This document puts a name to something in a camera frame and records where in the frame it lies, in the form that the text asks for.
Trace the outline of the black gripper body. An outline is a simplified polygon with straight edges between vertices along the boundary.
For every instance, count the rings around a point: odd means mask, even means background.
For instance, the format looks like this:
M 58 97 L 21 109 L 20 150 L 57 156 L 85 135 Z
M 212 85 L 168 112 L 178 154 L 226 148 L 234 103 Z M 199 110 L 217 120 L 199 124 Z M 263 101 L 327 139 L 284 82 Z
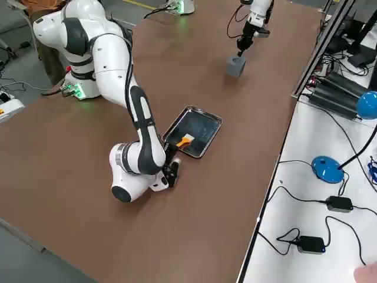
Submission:
M 166 166 L 164 174 L 168 182 L 169 187 L 174 187 L 178 179 L 180 162 L 172 161 L 170 165 Z
M 254 33 L 258 32 L 259 30 L 260 30 L 260 27 L 252 25 L 251 23 L 245 23 L 243 27 L 242 37 L 253 38 Z

